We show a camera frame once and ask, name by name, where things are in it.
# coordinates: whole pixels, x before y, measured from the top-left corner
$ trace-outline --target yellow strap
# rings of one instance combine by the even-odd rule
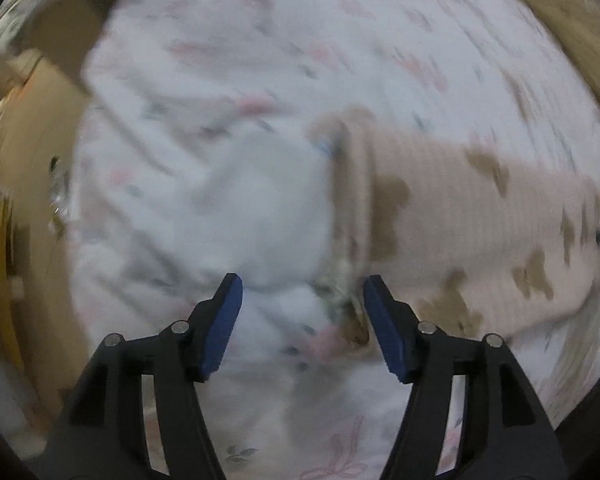
[[[11,317],[11,290],[7,278],[7,227],[8,204],[3,200],[0,203],[0,339],[7,358],[18,370],[24,371],[24,362]]]

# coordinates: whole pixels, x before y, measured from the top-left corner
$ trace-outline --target bed sheet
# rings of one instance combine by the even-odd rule
[[[93,345],[113,331],[155,333],[208,295],[187,288],[186,269],[175,288],[132,283],[125,269],[139,253],[120,240],[171,225],[169,179],[199,171],[192,161],[207,148],[187,125],[218,103],[281,105],[228,128],[229,144],[251,130],[301,137],[321,114],[363,104],[401,128],[586,174],[600,189],[600,109],[517,0],[120,0],[84,76],[94,102],[74,157],[69,237],[74,307]],[[183,135],[199,143],[196,157],[184,157]],[[222,367],[198,387],[229,478],[379,477],[409,388],[378,352],[331,362],[332,336],[309,285],[245,290]],[[600,293],[509,343],[559,424],[600,376]],[[457,449],[460,391],[441,470]],[[147,428],[159,454],[155,413]]]

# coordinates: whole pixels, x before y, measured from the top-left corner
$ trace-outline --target beige cloth with brown spots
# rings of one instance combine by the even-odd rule
[[[353,294],[380,274],[420,319],[481,337],[573,314],[600,285],[589,180],[401,131],[361,107],[309,135],[338,146],[334,287]]]

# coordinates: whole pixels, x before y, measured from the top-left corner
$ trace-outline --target silver pin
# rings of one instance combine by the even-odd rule
[[[171,331],[174,334],[184,334],[187,330],[189,330],[189,323],[186,321],[176,321],[171,325]]]
[[[104,338],[104,346],[118,346],[118,344],[122,341],[122,336],[120,334],[109,334]]]
[[[436,330],[438,329],[437,326],[435,326],[432,322],[430,321],[421,321],[418,323],[418,330],[423,333],[423,334],[427,334],[427,335],[431,335],[433,334]]]
[[[498,334],[489,334],[487,336],[487,345],[493,348],[500,348],[502,345],[504,345],[504,339]]]

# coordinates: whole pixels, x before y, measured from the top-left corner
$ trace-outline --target pink bow pattern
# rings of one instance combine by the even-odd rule
[[[340,464],[340,459],[344,453],[342,438],[339,434],[331,437],[331,449],[333,457],[327,467],[316,467],[300,473],[299,480],[320,480],[329,476],[338,476],[340,478],[357,478],[366,471],[366,464],[353,463],[358,451],[358,437],[360,436],[360,426],[364,417],[359,415],[353,422],[353,428],[349,435],[349,454],[344,463]]]

